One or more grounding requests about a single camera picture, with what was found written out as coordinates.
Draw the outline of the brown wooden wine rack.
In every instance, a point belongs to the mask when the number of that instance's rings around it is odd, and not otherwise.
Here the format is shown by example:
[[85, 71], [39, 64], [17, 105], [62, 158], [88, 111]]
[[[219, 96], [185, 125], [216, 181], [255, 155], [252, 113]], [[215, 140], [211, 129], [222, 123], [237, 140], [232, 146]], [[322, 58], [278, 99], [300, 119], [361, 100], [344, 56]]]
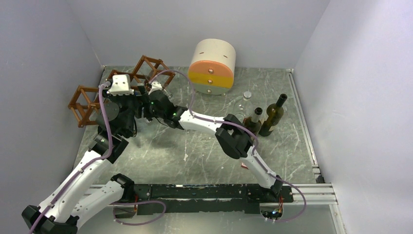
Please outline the brown wooden wine rack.
[[[111, 80], [114, 75], [128, 75], [130, 76], [132, 89], [136, 90], [138, 85], [143, 84], [146, 90], [149, 91], [150, 86], [148, 85], [148, 82], [150, 79], [159, 74], [161, 71], [168, 69], [169, 68], [161, 59], [150, 58], [143, 55], [133, 70], [120, 71], [113, 69], [106, 79]], [[97, 113], [100, 109], [98, 97], [90, 99], [88, 93], [97, 94], [98, 88], [86, 87], [83, 85], [78, 86], [68, 104], [68, 109], [73, 112], [79, 128], [97, 124], [97, 122], [95, 120], [91, 120], [90, 117], [93, 113]]]

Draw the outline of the clear bottle silver cap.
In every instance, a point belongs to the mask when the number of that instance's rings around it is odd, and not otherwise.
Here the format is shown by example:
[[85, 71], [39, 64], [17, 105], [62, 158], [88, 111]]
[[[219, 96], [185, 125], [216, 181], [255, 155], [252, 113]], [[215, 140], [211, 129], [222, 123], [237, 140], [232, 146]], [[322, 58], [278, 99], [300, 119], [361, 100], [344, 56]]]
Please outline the clear bottle silver cap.
[[231, 113], [241, 122], [250, 116], [250, 111], [252, 109], [251, 103], [252, 93], [250, 91], [245, 91], [243, 94], [234, 100], [234, 104]]

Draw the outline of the dark brown wine bottle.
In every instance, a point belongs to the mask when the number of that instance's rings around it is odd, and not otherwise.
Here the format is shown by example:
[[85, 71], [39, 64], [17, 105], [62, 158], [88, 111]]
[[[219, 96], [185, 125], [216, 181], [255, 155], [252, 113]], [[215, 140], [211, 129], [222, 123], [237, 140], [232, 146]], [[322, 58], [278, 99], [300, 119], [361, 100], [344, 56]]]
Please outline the dark brown wine bottle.
[[246, 129], [248, 129], [250, 132], [252, 132], [255, 136], [258, 135], [262, 123], [260, 121], [261, 114], [263, 113], [263, 110], [261, 107], [255, 108], [251, 116], [245, 118], [243, 120], [243, 125]]

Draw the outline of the olive green wine bottle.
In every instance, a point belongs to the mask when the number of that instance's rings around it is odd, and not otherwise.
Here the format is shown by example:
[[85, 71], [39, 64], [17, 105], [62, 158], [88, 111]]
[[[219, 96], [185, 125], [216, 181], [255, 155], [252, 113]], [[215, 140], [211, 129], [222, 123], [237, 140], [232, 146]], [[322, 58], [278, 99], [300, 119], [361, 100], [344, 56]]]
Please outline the olive green wine bottle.
[[263, 122], [259, 135], [267, 137], [274, 131], [284, 114], [283, 105], [287, 100], [287, 94], [280, 94], [276, 103], [272, 103], [267, 107], [267, 119]]

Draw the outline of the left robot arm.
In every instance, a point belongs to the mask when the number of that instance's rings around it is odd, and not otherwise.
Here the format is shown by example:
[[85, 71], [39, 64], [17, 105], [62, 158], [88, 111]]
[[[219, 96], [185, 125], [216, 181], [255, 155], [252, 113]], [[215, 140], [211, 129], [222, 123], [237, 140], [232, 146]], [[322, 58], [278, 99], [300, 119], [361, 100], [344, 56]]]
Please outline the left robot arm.
[[141, 111], [139, 98], [148, 98], [143, 85], [135, 89], [105, 82], [98, 88], [98, 101], [103, 118], [102, 130], [95, 144], [63, 183], [38, 206], [29, 205], [22, 217], [31, 234], [75, 234], [94, 215], [111, 204], [138, 201], [134, 182], [114, 175], [103, 188], [84, 198], [84, 194], [104, 170], [118, 159], [126, 148], [126, 137], [133, 135], [125, 118]]

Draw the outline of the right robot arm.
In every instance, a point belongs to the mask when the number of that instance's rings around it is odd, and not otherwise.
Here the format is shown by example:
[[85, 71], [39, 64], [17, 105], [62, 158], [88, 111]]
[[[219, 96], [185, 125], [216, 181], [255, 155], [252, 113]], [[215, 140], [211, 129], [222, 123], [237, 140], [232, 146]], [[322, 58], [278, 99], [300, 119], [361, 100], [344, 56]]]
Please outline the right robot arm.
[[232, 114], [226, 117], [202, 115], [174, 105], [161, 90], [142, 97], [145, 118], [160, 118], [170, 128], [194, 130], [214, 135], [222, 151], [230, 158], [240, 160], [256, 178], [264, 198], [276, 201], [282, 194], [282, 179], [272, 171], [257, 151], [254, 135]]

